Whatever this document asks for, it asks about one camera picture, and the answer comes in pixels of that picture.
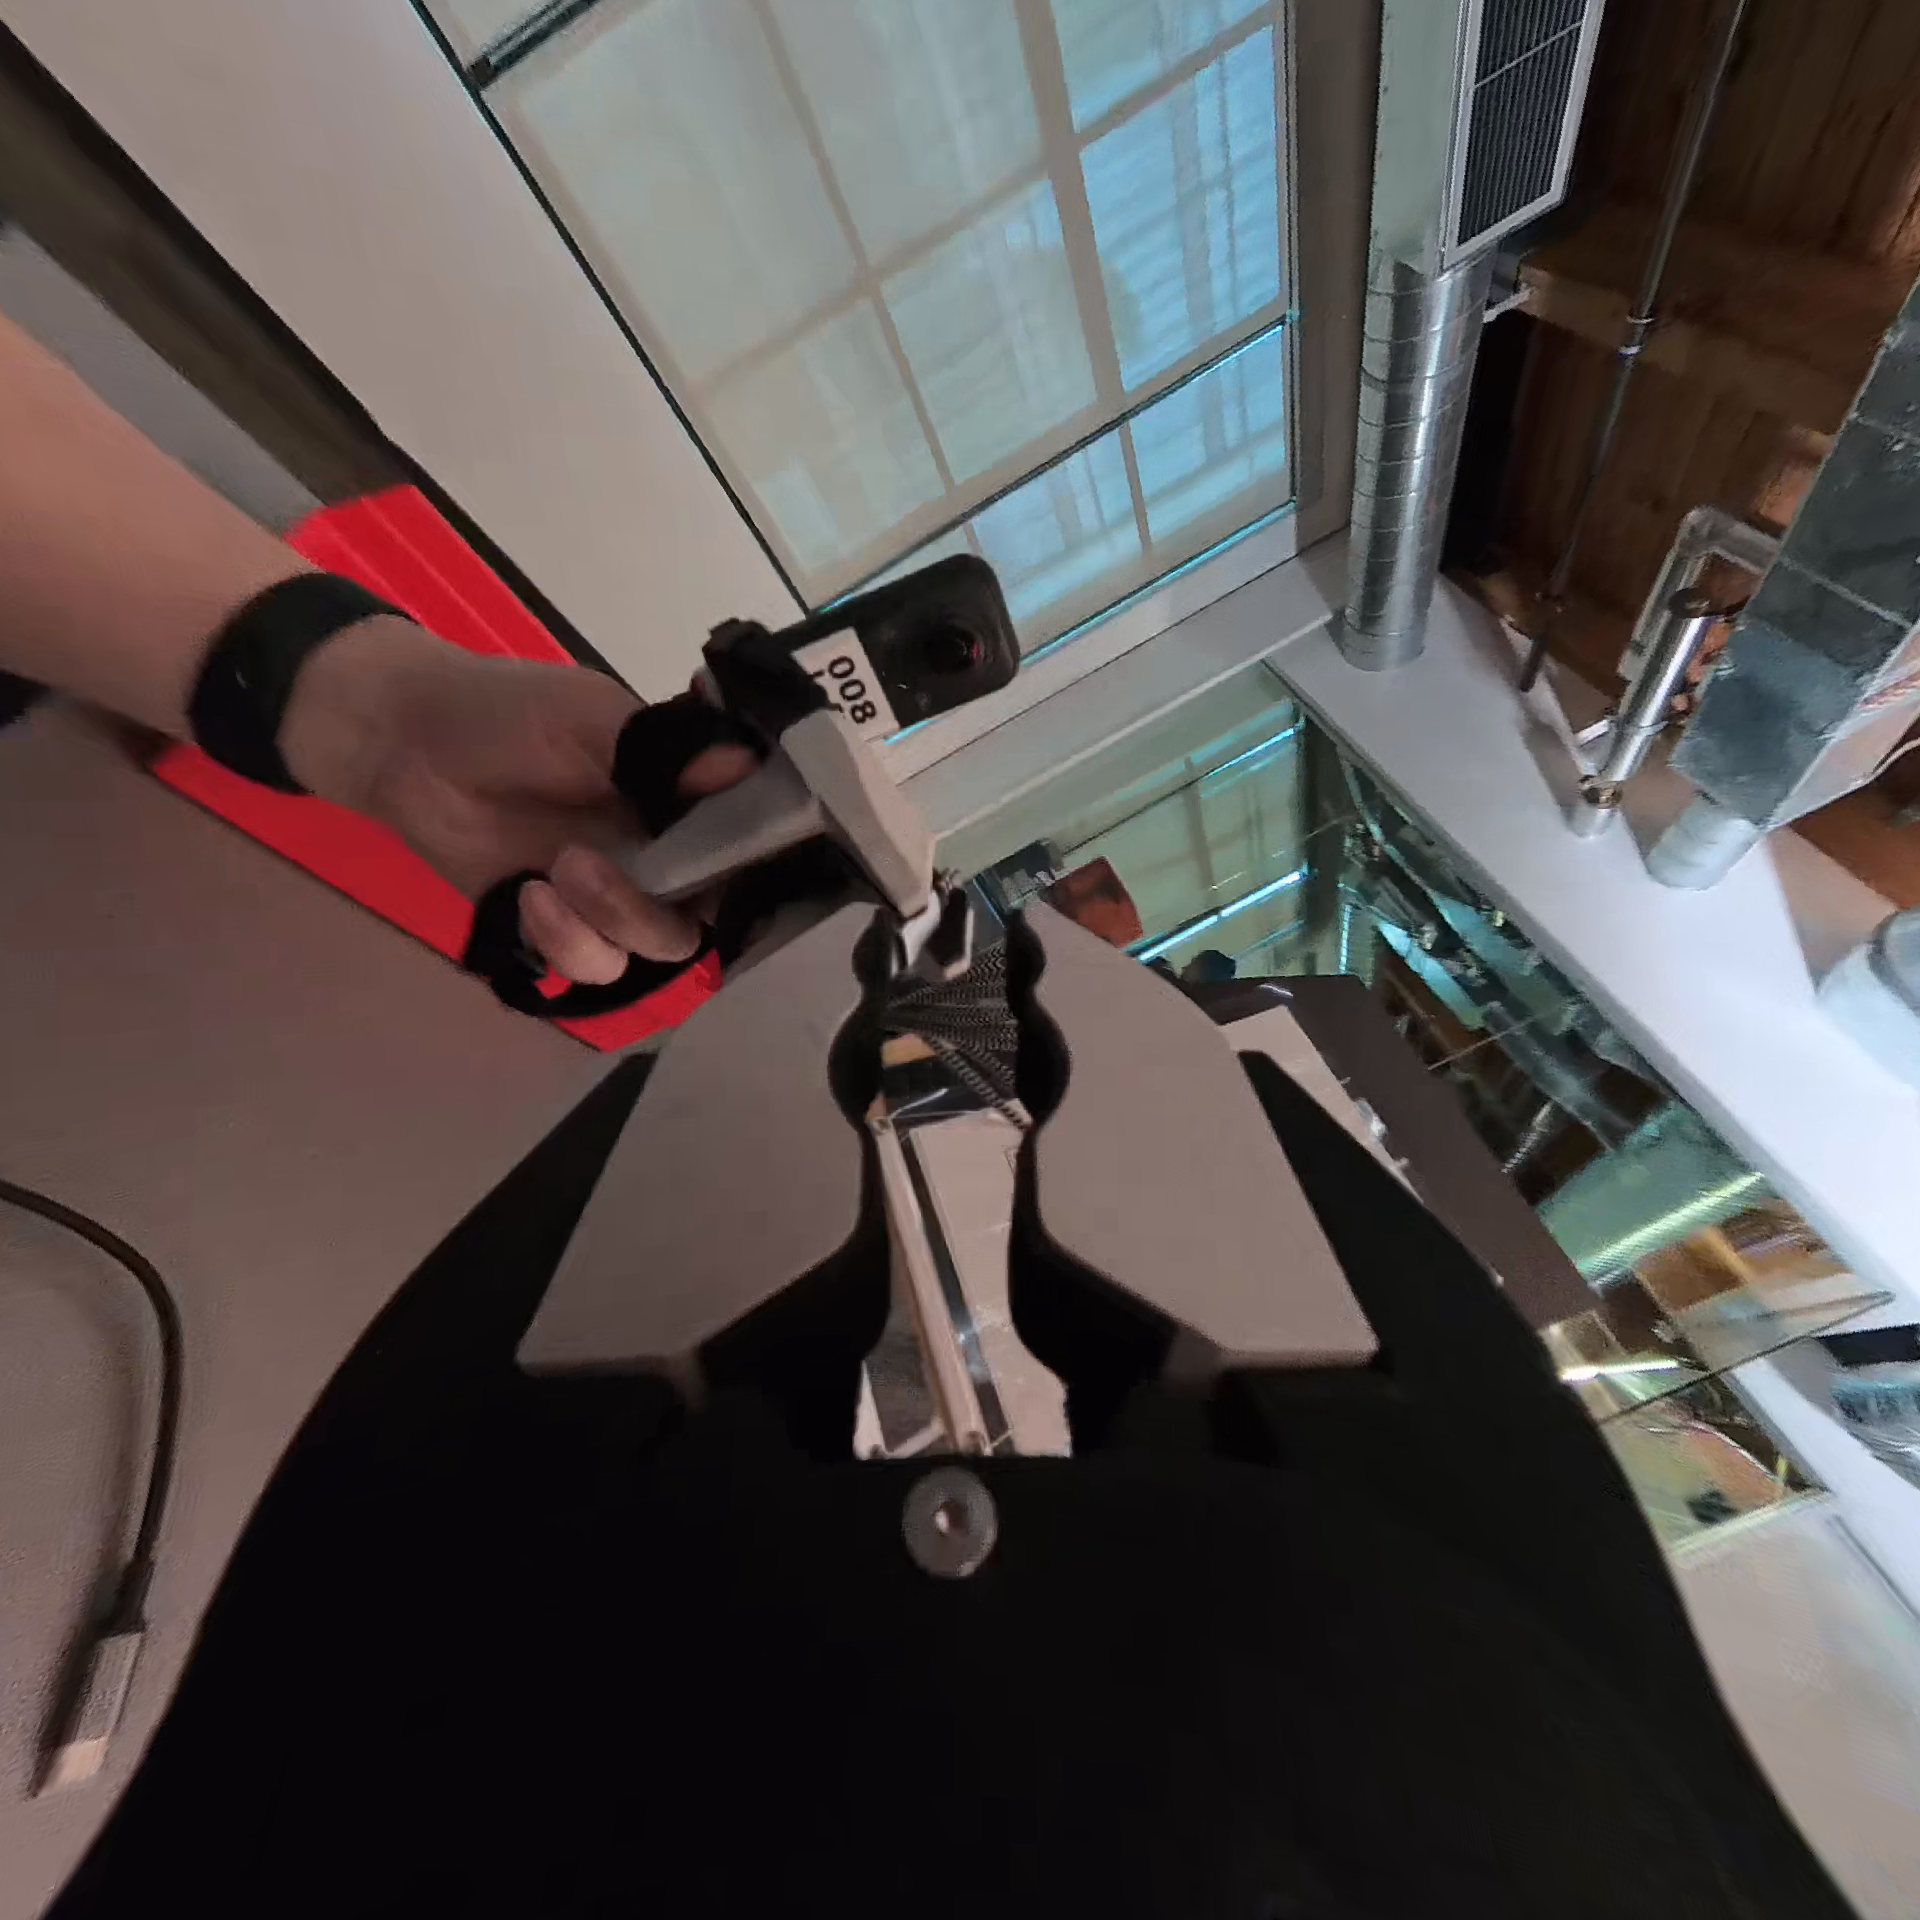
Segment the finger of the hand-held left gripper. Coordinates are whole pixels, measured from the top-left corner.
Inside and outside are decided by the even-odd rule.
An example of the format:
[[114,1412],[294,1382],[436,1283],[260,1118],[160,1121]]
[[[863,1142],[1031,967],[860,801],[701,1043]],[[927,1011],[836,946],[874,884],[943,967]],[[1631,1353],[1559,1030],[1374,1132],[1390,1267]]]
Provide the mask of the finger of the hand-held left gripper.
[[801,715],[778,735],[778,754],[823,817],[824,835],[849,855],[901,921],[927,913],[934,836],[846,715]]

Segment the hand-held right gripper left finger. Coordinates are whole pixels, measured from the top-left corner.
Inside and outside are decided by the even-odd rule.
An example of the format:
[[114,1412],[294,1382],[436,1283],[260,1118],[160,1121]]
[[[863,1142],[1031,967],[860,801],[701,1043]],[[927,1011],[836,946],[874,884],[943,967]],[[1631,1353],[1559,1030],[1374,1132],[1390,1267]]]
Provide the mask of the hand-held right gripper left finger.
[[527,1377],[856,1379],[892,1306],[868,1130],[896,923],[831,913],[657,1050],[522,1332]]

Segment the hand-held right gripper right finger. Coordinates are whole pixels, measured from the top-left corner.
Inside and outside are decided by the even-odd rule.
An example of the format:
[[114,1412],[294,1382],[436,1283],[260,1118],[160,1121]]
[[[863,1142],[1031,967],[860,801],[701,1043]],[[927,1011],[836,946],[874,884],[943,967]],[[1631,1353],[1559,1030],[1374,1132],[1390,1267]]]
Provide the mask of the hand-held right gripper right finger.
[[1010,1307],[1072,1401],[1352,1369],[1378,1343],[1224,1032],[1049,903],[1007,928]]

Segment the red plastic bin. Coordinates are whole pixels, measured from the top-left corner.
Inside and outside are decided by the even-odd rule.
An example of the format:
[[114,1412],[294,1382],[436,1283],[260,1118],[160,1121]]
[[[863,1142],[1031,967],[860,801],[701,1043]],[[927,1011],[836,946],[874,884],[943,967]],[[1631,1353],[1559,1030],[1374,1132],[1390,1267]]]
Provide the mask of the red plastic bin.
[[[432,499],[414,484],[383,487],[305,515],[287,536],[301,559],[342,574],[476,656],[570,665],[542,624]],[[383,828],[320,801],[296,801],[225,774],[204,753],[172,743],[148,754],[150,775],[335,895],[454,962],[473,923],[471,903]],[[569,1017],[577,1043],[615,1052],[662,1033],[717,992],[706,956],[632,1006]]]

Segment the person's left forearm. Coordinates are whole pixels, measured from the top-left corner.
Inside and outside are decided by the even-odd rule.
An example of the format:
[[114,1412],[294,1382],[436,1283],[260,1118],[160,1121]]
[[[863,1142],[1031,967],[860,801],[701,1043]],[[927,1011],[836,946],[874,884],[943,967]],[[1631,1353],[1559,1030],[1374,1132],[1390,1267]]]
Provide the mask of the person's left forearm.
[[309,570],[1,320],[6,687],[186,739],[213,638]]

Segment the person's left hand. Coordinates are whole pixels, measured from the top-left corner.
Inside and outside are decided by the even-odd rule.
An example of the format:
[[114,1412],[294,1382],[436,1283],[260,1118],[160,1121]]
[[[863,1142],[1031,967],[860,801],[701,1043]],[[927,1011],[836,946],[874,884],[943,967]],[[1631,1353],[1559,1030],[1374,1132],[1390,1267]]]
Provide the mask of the person's left hand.
[[473,656],[382,616],[309,658],[277,743],[311,795],[383,826],[466,899],[522,873],[519,946],[604,987],[703,942],[695,905],[646,897],[617,864],[639,842],[612,785],[637,711],[590,668]]

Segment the large grid window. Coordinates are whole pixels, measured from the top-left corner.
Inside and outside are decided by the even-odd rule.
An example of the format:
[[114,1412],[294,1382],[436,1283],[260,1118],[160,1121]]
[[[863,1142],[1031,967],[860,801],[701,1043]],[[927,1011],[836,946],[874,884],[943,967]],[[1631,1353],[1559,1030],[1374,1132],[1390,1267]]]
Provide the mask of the large grid window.
[[1036,648],[1289,515],[1289,4],[418,12],[807,603]]

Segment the black wristband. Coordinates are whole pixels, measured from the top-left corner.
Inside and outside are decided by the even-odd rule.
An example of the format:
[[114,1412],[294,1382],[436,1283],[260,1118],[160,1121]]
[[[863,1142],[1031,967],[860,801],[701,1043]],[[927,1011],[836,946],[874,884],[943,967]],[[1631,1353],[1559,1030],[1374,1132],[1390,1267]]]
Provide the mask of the black wristband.
[[281,753],[286,713],[311,658],[376,617],[410,620],[334,571],[300,571],[248,596],[207,641],[184,705],[189,743],[232,777],[309,799]]

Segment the silver ceiling pipe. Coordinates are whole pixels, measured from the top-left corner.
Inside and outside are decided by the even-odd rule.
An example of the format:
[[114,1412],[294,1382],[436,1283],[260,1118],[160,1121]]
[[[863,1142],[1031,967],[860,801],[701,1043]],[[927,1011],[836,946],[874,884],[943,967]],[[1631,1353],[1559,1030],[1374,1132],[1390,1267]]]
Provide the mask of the silver ceiling pipe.
[[1673,702],[1689,689],[1721,612],[1697,585],[1647,601],[1622,654],[1622,696],[1614,719],[1594,735],[1590,769],[1581,775],[1567,828],[1580,842],[1604,835],[1620,812],[1624,787],[1665,730]]

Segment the white air vent box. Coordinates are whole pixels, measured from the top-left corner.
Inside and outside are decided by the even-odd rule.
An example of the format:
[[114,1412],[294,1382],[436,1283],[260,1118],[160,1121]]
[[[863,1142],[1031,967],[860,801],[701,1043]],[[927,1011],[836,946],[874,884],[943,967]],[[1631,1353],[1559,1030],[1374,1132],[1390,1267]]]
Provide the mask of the white air vent box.
[[1463,8],[1441,206],[1447,270],[1566,196],[1601,12],[1601,2]]

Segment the slim silver ventilation duct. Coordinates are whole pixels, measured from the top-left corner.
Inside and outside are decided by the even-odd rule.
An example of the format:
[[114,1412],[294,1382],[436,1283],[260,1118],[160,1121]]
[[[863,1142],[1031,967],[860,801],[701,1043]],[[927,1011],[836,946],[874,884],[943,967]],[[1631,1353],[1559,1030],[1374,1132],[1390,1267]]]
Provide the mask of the slim silver ventilation duct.
[[1382,4],[1360,401],[1340,654],[1382,675],[1423,651],[1490,288],[1452,256],[1472,4]]

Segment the wide silver ventilation duct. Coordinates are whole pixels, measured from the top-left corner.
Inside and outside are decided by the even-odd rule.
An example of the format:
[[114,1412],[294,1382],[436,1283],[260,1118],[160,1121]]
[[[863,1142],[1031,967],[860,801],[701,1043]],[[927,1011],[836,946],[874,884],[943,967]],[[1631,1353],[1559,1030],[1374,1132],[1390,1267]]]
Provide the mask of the wide silver ventilation duct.
[[1917,708],[1917,294],[1880,337],[1670,769],[1766,832],[1860,788]]

